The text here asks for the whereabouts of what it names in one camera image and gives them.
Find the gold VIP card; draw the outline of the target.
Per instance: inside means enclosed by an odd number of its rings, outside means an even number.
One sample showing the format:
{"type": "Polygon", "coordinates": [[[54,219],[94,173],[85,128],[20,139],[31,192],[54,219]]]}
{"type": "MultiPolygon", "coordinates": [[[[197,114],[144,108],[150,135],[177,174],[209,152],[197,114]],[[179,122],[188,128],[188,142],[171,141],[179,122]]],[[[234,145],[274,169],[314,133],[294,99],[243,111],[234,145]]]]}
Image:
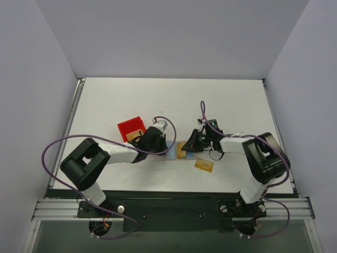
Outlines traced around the gold VIP card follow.
{"type": "Polygon", "coordinates": [[[186,158],[186,151],[182,150],[185,144],[186,144],[186,141],[180,141],[176,145],[176,157],[178,159],[186,158]]]}
{"type": "Polygon", "coordinates": [[[212,172],[213,167],[214,167],[214,162],[204,160],[204,159],[201,159],[201,158],[197,158],[194,166],[196,168],[200,169],[200,170],[212,172]]]}

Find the beige leather card holder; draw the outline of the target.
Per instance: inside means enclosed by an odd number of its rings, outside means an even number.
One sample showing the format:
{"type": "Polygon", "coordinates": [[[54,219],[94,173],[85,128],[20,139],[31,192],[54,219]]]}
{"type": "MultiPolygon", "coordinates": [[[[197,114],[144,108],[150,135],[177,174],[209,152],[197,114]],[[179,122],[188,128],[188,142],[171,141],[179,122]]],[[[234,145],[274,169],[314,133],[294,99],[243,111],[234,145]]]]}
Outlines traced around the beige leather card holder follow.
{"type": "Polygon", "coordinates": [[[184,159],[178,159],[176,157],[176,145],[180,141],[176,141],[174,145],[168,150],[168,152],[165,154],[164,159],[165,160],[195,160],[195,154],[192,152],[186,152],[186,158],[184,159]]]}

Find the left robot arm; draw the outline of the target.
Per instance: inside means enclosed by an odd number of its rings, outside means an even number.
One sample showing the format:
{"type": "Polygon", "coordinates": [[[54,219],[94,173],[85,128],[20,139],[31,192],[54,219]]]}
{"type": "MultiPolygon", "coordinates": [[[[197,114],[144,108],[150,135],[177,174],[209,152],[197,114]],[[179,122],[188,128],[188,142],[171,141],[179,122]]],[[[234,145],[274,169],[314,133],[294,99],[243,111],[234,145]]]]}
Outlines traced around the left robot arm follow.
{"type": "Polygon", "coordinates": [[[91,213],[102,217],[107,214],[108,203],[97,179],[104,167],[114,163],[138,163],[145,160],[149,152],[167,150],[166,128],[167,122],[160,120],[146,129],[143,135],[125,142],[123,147],[86,138],[62,161],[60,169],[91,202],[91,213]]]}

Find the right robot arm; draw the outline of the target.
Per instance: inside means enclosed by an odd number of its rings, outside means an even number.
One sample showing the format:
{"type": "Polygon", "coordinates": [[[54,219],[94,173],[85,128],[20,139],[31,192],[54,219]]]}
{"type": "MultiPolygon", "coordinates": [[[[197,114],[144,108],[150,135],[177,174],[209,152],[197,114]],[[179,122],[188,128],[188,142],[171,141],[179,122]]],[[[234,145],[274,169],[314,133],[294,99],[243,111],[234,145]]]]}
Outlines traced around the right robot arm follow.
{"type": "Polygon", "coordinates": [[[208,122],[199,120],[201,127],[194,129],[190,138],[181,147],[182,151],[201,153],[211,151],[225,155],[241,154],[247,159],[252,178],[239,192],[235,202],[236,212],[242,216],[254,210],[254,203],[260,201],[274,181],[290,169],[290,162],[274,136],[266,132],[261,135],[246,137],[242,135],[225,136],[217,120],[208,122]]]}

